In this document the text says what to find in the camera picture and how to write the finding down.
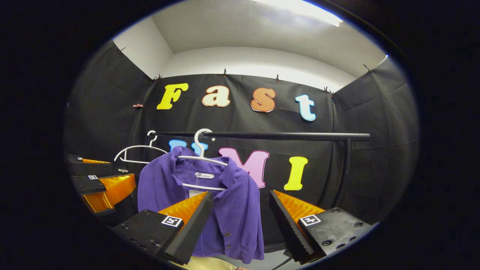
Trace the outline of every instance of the yellow cloth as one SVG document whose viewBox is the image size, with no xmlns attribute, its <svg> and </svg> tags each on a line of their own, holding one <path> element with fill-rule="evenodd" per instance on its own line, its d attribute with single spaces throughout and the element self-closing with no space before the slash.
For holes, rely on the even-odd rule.
<svg viewBox="0 0 480 270">
<path fill-rule="evenodd" d="M 226 261 L 214 257 L 191 257 L 188 264 L 180 265 L 174 262 L 172 264 L 178 265 L 188 270 L 235 270 L 235 266 Z"/>
</svg>

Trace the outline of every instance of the price tag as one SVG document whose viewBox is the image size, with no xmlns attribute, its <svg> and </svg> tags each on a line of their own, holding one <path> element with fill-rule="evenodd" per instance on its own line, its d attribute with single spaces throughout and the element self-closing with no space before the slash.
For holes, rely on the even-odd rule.
<svg viewBox="0 0 480 270">
<path fill-rule="evenodd" d="M 191 198 L 193 196 L 197 196 L 198 194 L 203 193 L 203 192 L 204 191 L 198 191 L 198 190 L 192 190 L 191 189 L 191 190 L 188 191 L 188 195 L 189 195 L 188 198 Z"/>
</svg>

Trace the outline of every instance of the purple cardigan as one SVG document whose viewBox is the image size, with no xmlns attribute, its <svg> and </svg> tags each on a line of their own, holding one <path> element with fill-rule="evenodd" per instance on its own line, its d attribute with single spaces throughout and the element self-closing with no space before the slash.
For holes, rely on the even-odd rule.
<svg viewBox="0 0 480 270">
<path fill-rule="evenodd" d="M 214 208 L 193 251 L 193 256 L 210 257 L 225 254 L 248 264 L 264 259 L 264 239 L 260 219 L 260 191 L 255 181 L 229 157 L 213 158 L 228 166 L 179 159 L 197 156 L 188 148 L 177 146 L 148 163 L 140 173 L 138 211 L 163 210 L 189 197 L 182 183 L 226 188 L 212 191 Z M 213 179 L 198 178 L 195 173 L 214 174 Z"/>
</svg>

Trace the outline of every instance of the orange soft gripper pad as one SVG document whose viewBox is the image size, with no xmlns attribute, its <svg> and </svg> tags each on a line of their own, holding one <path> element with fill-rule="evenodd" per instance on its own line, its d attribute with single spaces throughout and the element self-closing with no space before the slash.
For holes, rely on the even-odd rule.
<svg viewBox="0 0 480 270">
<path fill-rule="evenodd" d="M 276 190 L 274 190 L 274 192 L 277 195 L 278 199 L 282 202 L 285 209 L 287 209 L 288 213 L 293 218 L 293 220 L 295 221 L 295 223 L 299 228 L 300 226 L 298 225 L 298 222 L 300 218 L 310 216 L 313 214 L 318 214 L 325 211 L 320 207 L 317 207 L 313 204 L 309 204 L 307 202 L 304 202 L 300 199 L 297 199 L 285 193 L 281 193 Z"/>
<path fill-rule="evenodd" d="M 113 209 L 136 187 L 133 173 L 114 177 L 100 177 L 99 181 L 102 182 L 107 191 L 84 195 L 85 200 L 95 213 Z"/>
<path fill-rule="evenodd" d="M 87 160 L 87 159 L 83 159 L 83 163 L 110 163 L 110 162 L 99 161 L 99 160 Z"/>
<path fill-rule="evenodd" d="M 159 213 L 167 216 L 181 218 L 183 219 L 183 223 L 184 223 L 183 226 L 185 226 L 185 224 L 188 223 L 188 220 L 193 215 L 193 213 L 197 210 L 198 205 L 202 202 L 202 200 L 204 199 L 207 193 L 208 191 L 205 191 L 196 196 L 185 199 L 181 202 L 178 202 L 172 206 L 169 206 L 159 211 Z"/>
</svg>

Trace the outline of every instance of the cable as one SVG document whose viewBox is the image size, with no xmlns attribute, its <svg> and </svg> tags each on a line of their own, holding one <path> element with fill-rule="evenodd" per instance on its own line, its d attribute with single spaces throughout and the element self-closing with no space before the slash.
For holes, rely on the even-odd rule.
<svg viewBox="0 0 480 270">
<path fill-rule="evenodd" d="M 277 267 L 273 268 L 272 270 L 276 270 L 278 268 L 280 268 L 282 265 L 288 263 L 290 260 L 292 260 L 293 258 L 288 258 L 286 259 L 284 262 L 282 262 L 281 264 L 279 264 Z"/>
</svg>

